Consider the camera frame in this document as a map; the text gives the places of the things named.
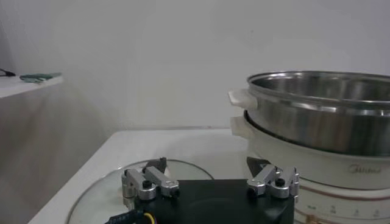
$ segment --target black cable on shelf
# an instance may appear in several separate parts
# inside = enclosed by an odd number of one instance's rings
[[[4,75],[0,75],[0,76],[7,76],[7,77],[12,77],[12,76],[16,76],[15,73],[13,72],[10,72],[10,71],[7,71],[7,70],[4,70],[2,68],[0,68],[0,71],[4,72],[5,74]]]

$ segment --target black cable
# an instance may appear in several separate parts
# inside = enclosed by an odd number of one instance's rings
[[[4,72],[5,74],[4,75],[0,75],[0,76],[7,76],[7,77],[12,77],[12,76],[16,76],[15,73],[13,72],[10,72],[10,71],[7,71],[7,70],[4,70],[2,68],[0,68],[0,71]]]
[[[144,212],[140,210],[131,210],[129,212],[122,213],[110,217],[105,224],[129,224],[135,223],[137,220],[144,217]]]

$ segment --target pot handle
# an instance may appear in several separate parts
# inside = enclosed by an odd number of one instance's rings
[[[242,116],[231,117],[230,128],[232,129],[232,135],[240,136],[246,139],[250,139],[254,136],[253,129],[248,125],[245,118]]]
[[[228,92],[230,103],[233,106],[241,107],[246,110],[257,109],[258,103],[255,96],[248,92],[248,89],[239,89]]]

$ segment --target yellow wire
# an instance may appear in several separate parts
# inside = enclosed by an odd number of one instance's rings
[[[151,220],[151,224],[155,224],[154,217],[152,216],[152,214],[145,212],[144,215]]]

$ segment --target white countertop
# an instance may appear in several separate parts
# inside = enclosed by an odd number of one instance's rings
[[[62,81],[61,76],[41,83],[27,83],[20,80],[19,76],[0,77],[0,98],[56,85],[62,83]]]
[[[182,159],[215,178],[243,178],[246,147],[246,140],[232,136],[230,129],[117,132],[29,223],[65,223],[73,204],[91,184],[110,171],[145,159]]]

